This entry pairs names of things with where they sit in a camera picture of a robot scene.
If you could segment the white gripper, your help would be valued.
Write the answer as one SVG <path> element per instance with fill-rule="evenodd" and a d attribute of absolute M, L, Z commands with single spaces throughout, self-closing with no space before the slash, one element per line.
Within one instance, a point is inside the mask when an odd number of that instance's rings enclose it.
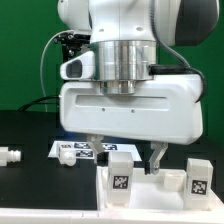
<path fill-rule="evenodd" d="M 60 121 L 69 132 L 88 134 L 94 163 L 104 152 L 103 136 L 158 141 L 150 143 L 144 167 L 146 175 L 157 175 L 167 143 L 187 145 L 201 136 L 200 92 L 196 75 L 156 75 L 138 82 L 132 95 L 102 94 L 98 82 L 68 82 L 60 93 Z"/>

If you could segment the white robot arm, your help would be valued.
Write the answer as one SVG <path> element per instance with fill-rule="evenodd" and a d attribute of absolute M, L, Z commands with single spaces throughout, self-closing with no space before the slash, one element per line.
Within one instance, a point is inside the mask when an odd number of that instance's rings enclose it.
<path fill-rule="evenodd" d="M 158 173 L 169 144 L 201 136 L 206 82 L 184 58 L 159 64 L 156 51 L 202 43 L 217 25 L 219 0 L 60 0 L 58 12 L 90 40 L 60 68 L 63 128 L 86 134 L 95 153 L 106 136 L 148 140 L 145 171 Z"/>

